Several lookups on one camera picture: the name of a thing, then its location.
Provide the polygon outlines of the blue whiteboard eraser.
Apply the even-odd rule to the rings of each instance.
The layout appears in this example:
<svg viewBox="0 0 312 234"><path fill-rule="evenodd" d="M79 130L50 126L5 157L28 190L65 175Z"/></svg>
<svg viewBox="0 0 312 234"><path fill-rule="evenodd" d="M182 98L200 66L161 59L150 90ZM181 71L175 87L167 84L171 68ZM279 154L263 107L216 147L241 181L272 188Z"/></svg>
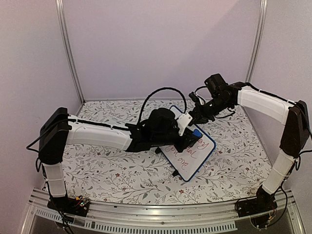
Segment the blue whiteboard eraser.
<svg viewBox="0 0 312 234"><path fill-rule="evenodd" d="M202 133L198 129L194 129L193 135L195 137L197 137L197 138L201 138L202 137Z"/></svg>

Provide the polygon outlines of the small blue-framed whiteboard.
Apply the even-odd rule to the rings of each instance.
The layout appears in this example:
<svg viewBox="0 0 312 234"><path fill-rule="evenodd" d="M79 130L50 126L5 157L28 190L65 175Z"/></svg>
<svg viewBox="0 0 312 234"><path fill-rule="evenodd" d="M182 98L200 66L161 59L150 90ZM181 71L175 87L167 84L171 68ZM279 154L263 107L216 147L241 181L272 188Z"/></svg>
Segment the small blue-framed whiteboard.
<svg viewBox="0 0 312 234"><path fill-rule="evenodd" d="M198 129L202 133L202 137L193 147L186 148L182 153L179 153L173 145L160 147L185 182L189 182L199 172L216 149L216 142L201 127L195 124L189 129L192 131Z"/></svg>

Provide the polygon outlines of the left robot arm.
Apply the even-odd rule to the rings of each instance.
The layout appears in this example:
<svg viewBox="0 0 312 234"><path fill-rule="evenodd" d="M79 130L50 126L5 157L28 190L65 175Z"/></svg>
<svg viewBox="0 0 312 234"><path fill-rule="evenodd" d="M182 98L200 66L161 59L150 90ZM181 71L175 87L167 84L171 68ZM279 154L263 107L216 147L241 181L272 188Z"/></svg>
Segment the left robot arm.
<svg viewBox="0 0 312 234"><path fill-rule="evenodd" d="M62 170L66 145L89 144L130 153L171 145L182 153L203 136L200 131L187 127L191 120L188 114L176 117L173 111L158 108L136 124L115 126L81 119L68 114L66 108L58 108L34 141L39 144L38 157L46 175L49 194L54 198L53 203L63 212L73 206L71 198L67 197Z"/></svg>

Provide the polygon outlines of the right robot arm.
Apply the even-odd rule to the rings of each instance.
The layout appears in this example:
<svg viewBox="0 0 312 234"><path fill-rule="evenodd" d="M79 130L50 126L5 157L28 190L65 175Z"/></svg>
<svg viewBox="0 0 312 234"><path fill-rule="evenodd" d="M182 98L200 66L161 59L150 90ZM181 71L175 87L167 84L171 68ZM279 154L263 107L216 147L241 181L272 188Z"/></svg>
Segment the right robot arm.
<svg viewBox="0 0 312 234"><path fill-rule="evenodd" d="M192 124L214 121L225 109L236 106L250 109L279 123L280 137L272 169L256 192L252 202L255 212L261 213L271 204L273 195L291 175L305 145L312 138L308 105L303 100L291 100L259 89L249 82L227 83L221 74L213 74L204 84L189 93L194 102L190 114Z"/></svg>

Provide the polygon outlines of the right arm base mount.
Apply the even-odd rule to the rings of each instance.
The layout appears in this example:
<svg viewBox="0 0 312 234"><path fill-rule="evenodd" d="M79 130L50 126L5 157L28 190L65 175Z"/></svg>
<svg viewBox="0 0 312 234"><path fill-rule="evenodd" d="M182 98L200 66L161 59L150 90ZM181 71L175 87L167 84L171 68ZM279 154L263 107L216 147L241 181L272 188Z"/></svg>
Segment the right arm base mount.
<svg viewBox="0 0 312 234"><path fill-rule="evenodd" d="M262 186L257 190L255 198L240 198L234 205L239 217L268 212L276 208L275 193L267 193Z"/></svg>

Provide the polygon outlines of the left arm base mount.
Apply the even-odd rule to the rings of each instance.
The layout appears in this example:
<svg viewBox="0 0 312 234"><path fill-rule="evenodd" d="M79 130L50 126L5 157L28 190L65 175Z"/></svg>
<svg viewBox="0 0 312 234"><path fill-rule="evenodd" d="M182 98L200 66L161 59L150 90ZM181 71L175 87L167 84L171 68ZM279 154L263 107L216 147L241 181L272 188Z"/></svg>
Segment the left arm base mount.
<svg viewBox="0 0 312 234"><path fill-rule="evenodd" d="M49 202L47 207L60 213L86 217L89 211L90 199L83 196L75 198L68 197L66 194L62 197L54 197L49 192Z"/></svg>

